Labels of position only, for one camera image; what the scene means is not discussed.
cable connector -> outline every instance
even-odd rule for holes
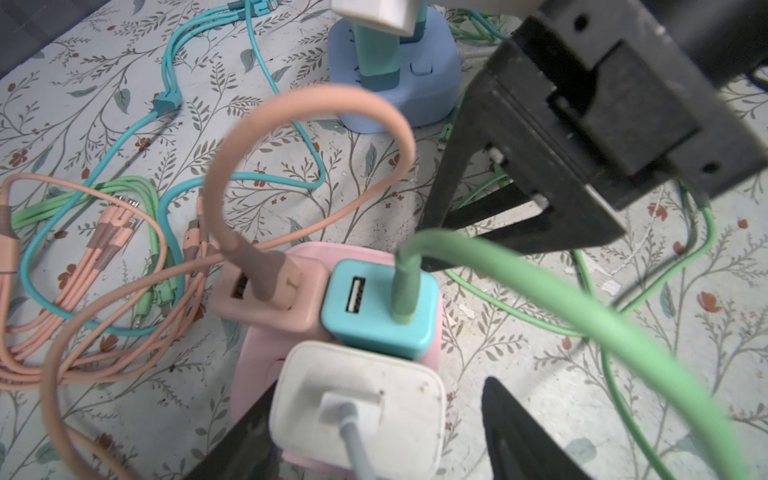
[[[453,133],[453,124],[447,123],[443,125],[440,132],[440,138],[437,139],[437,151],[444,151],[448,146],[448,141],[451,140],[451,134]]]
[[[91,239],[88,241],[88,244],[85,246],[86,248],[95,250],[99,246],[99,242],[101,241],[101,238],[104,236],[104,234],[109,230],[110,222],[112,221],[112,218],[118,213],[119,207],[116,204],[113,204],[110,202],[105,208],[104,211],[101,212],[101,216],[98,218],[98,222],[96,223],[96,228],[94,229],[93,235],[91,235]]]
[[[268,2],[267,0],[261,0],[260,2],[253,2],[253,3],[251,3],[250,4],[250,6],[252,8],[251,9],[252,13],[250,15],[251,18],[253,18],[253,17],[260,17],[260,16],[268,15],[269,13],[271,13],[272,10],[274,10],[274,8],[270,8],[269,4],[270,4],[270,2]],[[242,2],[242,5],[240,6],[240,10],[237,13],[237,17],[240,20],[245,20],[245,8],[244,7],[245,7],[245,2]]]
[[[136,305],[136,318],[134,319],[133,325],[131,325],[132,329],[136,330],[141,328],[141,324],[144,323],[144,319],[147,318],[150,310],[152,310],[153,301],[154,293],[152,293],[152,290],[148,290],[144,295],[141,296],[139,303]]]
[[[200,242],[207,242],[210,240],[210,234],[208,233],[208,227],[205,224],[205,216],[203,215],[203,188],[200,187],[197,192],[197,228],[200,229]]]
[[[280,5],[277,0],[261,0],[260,2],[251,2],[251,5],[256,6],[261,3],[266,3],[266,6],[269,7],[270,10],[277,10],[277,7]],[[227,7],[229,8],[230,12],[242,10],[245,8],[245,1],[240,0],[239,2],[229,2],[227,3]]]
[[[11,206],[0,205],[0,273],[18,272],[18,236],[11,217]]]
[[[187,226],[187,232],[184,234],[184,244],[182,248],[185,262],[197,258],[197,253],[200,251],[200,228],[198,228],[197,220],[190,220],[190,223]]]
[[[155,285],[154,291],[157,294],[157,305],[160,308],[174,302],[174,289],[171,288],[168,280]]]
[[[129,219],[128,225],[126,227],[120,227],[120,230],[118,230],[112,240],[109,241],[107,247],[104,248],[104,251],[101,252],[98,260],[96,260],[96,263],[94,263],[94,270],[103,272],[104,269],[107,268],[107,265],[109,265],[114,256],[117,255],[120,249],[123,248],[125,244],[128,243],[128,241],[131,239],[137,223],[137,221],[131,218]]]
[[[181,93],[164,91],[152,101],[152,111],[156,111],[158,115],[165,115],[181,108],[181,103]]]

table surface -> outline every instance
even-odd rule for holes
[[[162,90],[159,61],[180,23],[219,5],[194,0],[114,0],[0,81],[0,169],[81,181],[122,131],[150,109]],[[326,1],[295,0],[255,20],[263,56],[278,85],[289,90],[328,80],[326,36],[337,17]],[[248,53],[242,22],[191,41],[177,62],[184,93],[181,113],[148,125],[125,145],[101,179],[134,174],[162,192],[202,174],[227,130],[273,94]],[[465,65],[467,79],[481,62]],[[768,94],[745,81],[723,93],[737,114],[768,140]],[[265,240],[311,224],[384,178],[398,160],[386,135],[358,135],[332,118],[305,122],[319,146],[328,182],[312,194],[271,184],[238,184],[227,216],[251,237]],[[419,163],[408,180],[312,240],[393,251],[412,234],[439,162],[441,125],[415,130]],[[460,194],[487,171],[478,159]],[[315,167],[291,127],[264,139],[245,171],[312,177]],[[49,189],[25,184],[13,204],[39,201]],[[171,208],[177,235],[194,218],[195,194]],[[717,199],[718,241],[713,253],[672,279],[631,318],[697,373],[733,419],[753,476],[768,478],[768,223],[761,177]],[[33,280],[48,298],[56,278],[76,261],[98,215],[91,208],[57,227],[38,255]],[[674,258],[687,241],[687,222],[671,184],[621,212],[627,236],[587,251],[601,298],[610,302],[647,272]],[[146,230],[114,261],[88,299],[142,274]],[[30,232],[25,230],[24,238]],[[531,259],[575,282],[571,259],[552,253]],[[539,316],[534,306],[499,285],[471,278],[486,292]],[[490,478],[480,393],[498,377],[586,472],[595,478],[654,478],[608,397],[594,344],[550,334],[485,305],[438,275],[446,299],[442,378],[448,394],[439,478]],[[39,306],[16,286],[13,323],[29,321]],[[67,420],[109,445],[142,478],[182,478],[231,426],[229,391],[241,325],[207,313],[160,365],[126,383],[62,389]],[[102,349],[114,348],[104,337]],[[34,365],[40,358],[31,358]],[[714,478],[707,457],[662,398],[617,366],[618,382],[636,420],[678,478]],[[68,478],[41,424],[35,392],[0,395],[0,478]],[[325,478],[291,465],[284,480]]]

red flower print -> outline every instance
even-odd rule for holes
[[[657,207],[655,203],[648,205],[648,214],[652,217],[660,218],[662,222],[669,217],[667,209],[661,205]]]
[[[139,152],[143,152],[147,150],[150,144],[151,144],[150,139],[146,137],[139,138],[139,140],[136,142],[136,146],[139,148]]]
[[[69,277],[72,276],[72,274],[77,268],[78,268],[77,265],[75,265],[74,263],[70,263],[69,265],[67,265],[67,271],[57,277],[59,290],[63,290],[64,287],[67,286]]]
[[[256,173],[264,175],[264,170],[256,170]],[[254,187],[263,187],[264,185],[266,185],[264,180],[256,180],[253,182]]]
[[[118,338],[114,335],[101,337],[101,341],[98,344],[98,349],[102,352],[111,352],[118,345]]]
[[[200,305],[200,308],[197,309],[197,313],[194,314],[194,318],[192,319],[192,321],[196,322],[199,319],[203,318],[204,315],[205,315],[205,305]]]
[[[23,150],[15,152],[11,156],[11,166],[12,167],[18,167],[19,165],[23,164],[27,160],[29,160],[29,159],[27,158],[27,149],[25,148]]]
[[[104,450],[108,450],[112,446],[112,435],[102,433],[96,438],[96,443],[101,445]]]
[[[717,297],[714,296],[712,293],[708,292],[702,292],[696,295],[696,300],[699,301],[699,305],[701,305],[701,308],[705,309],[709,313],[717,313],[720,312],[723,307],[720,305],[717,305]]]

teal charging cable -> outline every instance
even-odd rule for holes
[[[247,5],[245,5],[246,9],[248,10],[248,13],[252,13],[253,9],[251,8],[250,3],[248,2]],[[274,84],[274,81],[269,75],[268,70],[266,69],[266,65],[264,65],[263,60],[261,59],[260,53],[258,52],[258,48],[256,46],[255,42],[255,35],[253,34],[253,26],[251,25],[250,17],[251,15],[244,15],[241,17],[240,15],[243,14],[242,9],[236,9],[236,10],[230,10],[228,7],[219,7],[214,8],[213,10],[210,10],[202,15],[198,15],[197,17],[193,18],[188,23],[182,25],[178,30],[175,31],[175,33],[171,36],[171,39],[169,41],[169,45],[166,48],[166,52],[164,54],[163,58],[163,64],[161,68],[161,74],[163,78],[163,83],[166,88],[165,94],[167,94],[169,101],[171,101],[171,104],[175,106],[176,108],[180,104],[180,90],[178,87],[178,83],[176,80],[176,76],[174,74],[173,70],[173,58],[178,54],[179,50],[184,46],[184,44],[187,43],[190,39],[192,39],[195,35],[200,34],[203,31],[210,30],[212,28],[216,28],[222,25],[228,25],[230,23],[236,22],[242,18],[247,19],[247,23],[249,25],[251,35],[251,43],[254,46],[255,52],[257,53],[257,58],[259,59],[260,66],[262,68],[262,71],[265,72],[265,75],[267,76],[270,86],[272,86],[273,90],[275,92],[278,92],[277,86]],[[160,117],[161,114],[167,113],[168,111],[172,111],[173,109],[165,108],[165,109],[159,109],[157,107],[157,104],[153,111],[145,118],[141,119],[139,122],[137,122],[133,127],[129,128],[125,133],[123,133],[118,140],[112,145],[110,150],[105,154],[104,158],[99,162],[97,167],[91,172],[91,175],[88,177],[88,179],[84,182],[84,185],[87,187],[90,187],[98,178],[98,176],[101,174],[101,172],[106,168],[106,166],[109,165],[109,162],[112,160],[112,158],[115,156],[115,154],[122,148],[124,143],[132,136],[134,135],[138,130],[140,130],[142,127],[146,126],[147,124],[151,123],[158,117]],[[318,167],[320,170],[319,179],[314,184],[305,184],[304,182],[296,182],[295,180],[291,179],[280,179],[279,177],[272,177],[272,176],[261,176],[259,174],[245,174],[245,176],[241,177],[242,180],[267,180],[267,181],[273,181],[277,182],[278,180],[281,181],[287,181],[289,185],[296,186],[296,187],[306,187],[306,188],[317,188],[319,185],[325,183],[326,179],[326,172],[325,168],[323,166],[322,160],[319,158],[319,154],[317,153],[316,149],[312,145],[312,141],[310,140],[309,136],[306,134],[306,132],[300,127],[300,125],[296,124],[297,129],[299,130],[302,138],[307,143],[307,145],[310,148],[310,151],[312,152],[315,161],[318,163]],[[195,185],[195,180],[191,180],[191,183],[187,183],[186,187],[183,190],[177,189],[176,191],[179,193],[182,193],[183,191],[189,190],[190,188],[195,188],[198,185]],[[176,193],[173,195],[173,197],[170,197],[172,200],[175,198],[179,193]],[[38,233],[32,238],[30,245],[28,249],[25,251],[24,255],[22,256],[22,261],[20,265],[20,277],[22,280],[22,285],[24,288],[29,292],[29,295],[40,305],[42,305],[45,309],[55,313],[58,316],[61,316],[65,319],[71,319],[73,318],[73,315],[69,312],[66,312],[65,310],[53,305],[53,303],[49,302],[47,299],[45,299],[38,291],[35,289],[34,284],[31,281],[30,277],[30,265],[31,265],[31,259],[34,256],[37,249],[40,247],[42,242],[45,240],[45,236],[53,229],[55,224],[60,221],[64,215],[67,214],[68,211],[71,210],[72,207],[74,207],[76,204],[80,203],[82,201],[83,193],[76,192],[72,194],[69,198],[66,204],[62,205],[60,209],[58,209],[58,212],[38,231]],[[181,263],[183,257],[181,255],[180,249],[178,248],[178,243],[176,239],[173,236],[172,231],[170,230],[170,225],[167,222],[167,206],[170,204],[170,201],[167,201],[165,203],[160,202],[160,205],[157,205],[155,202],[154,205],[157,205],[156,214],[158,215],[158,220],[161,226],[163,227],[163,231],[166,234],[169,246],[171,247],[171,255],[174,260],[176,260],[176,263]],[[176,295],[176,302],[181,298],[181,295],[184,292],[184,278],[182,277],[180,279],[179,284],[179,290],[177,291]],[[89,328],[96,328],[98,326],[98,323],[96,322],[89,322],[86,324]],[[147,335],[149,333],[152,333],[157,329],[157,326],[152,326],[146,329],[121,329],[117,327],[109,327],[106,329],[106,333],[119,335],[119,336],[143,336]]]
[[[473,18],[476,22],[478,22],[480,25],[482,25],[482,27],[485,28],[485,30],[487,30],[488,33],[490,33],[494,37],[498,38],[501,41],[504,41],[507,38],[509,38],[507,35],[504,35],[499,30],[496,30],[493,27],[493,25],[488,23],[488,20],[486,20],[484,16],[480,15],[479,13],[475,12],[474,10],[467,10],[467,12],[469,12],[470,18]]]
[[[395,313],[407,315],[415,309],[422,255],[482,272],[596,340],[669,399],[705,442],[714,468],[723,478],[748,478],[736,436],[706,389],[642,329],[626,322],[623,315],[495,243],[447,230],[424,230],[397,250],[392,285]]]
[[[253,32],[253,23],[251,21],[251,17],[252,17],[251,14],[253,13],[253,9],[251,8],[251,1],[245,0],[244,5],[245,5],[245,22],[246,22],[246,27],[248,28],[248,38],[250,39],[251,48],[253,49],[253,53],[256,55],[256,60],[259,63],[261,71],[264,73],[264,77],[269,82],[270,87],[272,88],[272,91],[275,92],[275,94],[279,94],[280,89],[277,87],[277,84],[275,84],[275,81],[272,79],[272,75],[270,74],[269,69],[267,69],[263,58],[261,57],[261,51],[259,50],[259,45],[256,43],[256,35]],[[326,182],[326,168],[323,165],[323,159],[320,158],[320,155],[317,152],[317,149],[312,144],[312,140],[310,139],[310,136],[306,133],[304,128],[301,126],[301,124],[298,121],[295,121],[293,122],[293,126],[296,128],[296,131],[299,132],[299,135],[301,135],[301,138],[304,140],[304,143],[306,144],[307,148],[310,149],[310,153],[312,154],[312,157],[315,160],[315,164],[317,165],[317,169],[319,171],[317,180],[310,183],[310,182],[304,182],[301,180],[294,180],[292,178],[276,177],[274,175],[246,173],[246,172],[234,174],[232,176],[232,180],[266,181],[273,184],[287,185],[288,187],[306,188],[307,190],[315,190],[316,188],[323,185]],[[170,250],[171,256],[173,257],[173,260],[177,265],[183,263],[184,255],[181,253],[181,248],[179,247],[179,243],[176,240],[176,237],[174,236],[174,232],[170,228],[170,223],[168,221],[168,207],[176,197],[183,194],[184,192],[192,190],[193,188],[201,187],[203,185],[203,182],[204,182],[203,178],[194,178],[192,180],[181,182],[180,184],[170,188],[168,192],[166,192],[165,195],[163,195],[163,197],[160,199],[160,206],[157,211],[157,222],[160,224],[160,227],[163,230],[163,233],[165,233],[165,237],[168,240],[168,249]],[[179,276],[177,278],[177,281],[178,281],[178,288],[177,288],[176,297],[181,298],[181,296],[184,295],[186,281],[183,275]]]

white usb charger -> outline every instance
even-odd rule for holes
[[[359,480],[431,478],[444,425],[445,387],[436,372],[323,342],[291,350],[270,411],[277,446],[351,469]]]

